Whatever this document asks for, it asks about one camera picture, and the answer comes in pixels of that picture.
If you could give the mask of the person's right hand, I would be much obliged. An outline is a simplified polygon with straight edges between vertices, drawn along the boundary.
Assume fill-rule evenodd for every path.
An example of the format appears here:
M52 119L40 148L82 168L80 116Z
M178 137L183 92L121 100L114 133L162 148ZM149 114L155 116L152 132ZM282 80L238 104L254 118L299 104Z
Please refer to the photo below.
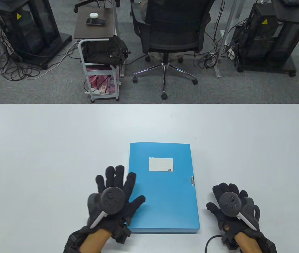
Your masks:
M232 238L240 232L254 239L264 237L258 223L260 209L245 190L239 191L235 184L222 182L212 191L219 207L208 202L206 208L217 219L220 231Z

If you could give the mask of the person's left hand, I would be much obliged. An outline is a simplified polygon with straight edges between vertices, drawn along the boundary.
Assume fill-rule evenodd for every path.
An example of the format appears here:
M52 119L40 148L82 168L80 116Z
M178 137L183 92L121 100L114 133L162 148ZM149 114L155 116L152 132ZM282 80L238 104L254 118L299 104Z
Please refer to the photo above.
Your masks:
M131 224L131 220L140 208L140 206L145 202L145 196L141 195L135 198L133 201L129 201L133 189L136 183L136 173L130 172L126 177L126 182L124 180L124 171L125 168L122 165L116 167L109 166L106 169L105 177L102 175L96 176L96 184L98 188L98 194L102 193L108 188L114 187L123 192L125 198L123 207L119 212L115 214L108 214L103 216L98 223L93 226L97 218L97 203L94 201L93 195L91 194L88 199L88 210L89 210L89 219L87 221L87 227L91 233L98 231L99 229L106 230L112 234L112 238L115 240L121 241L121 238L129 237L131 231L128 226Z

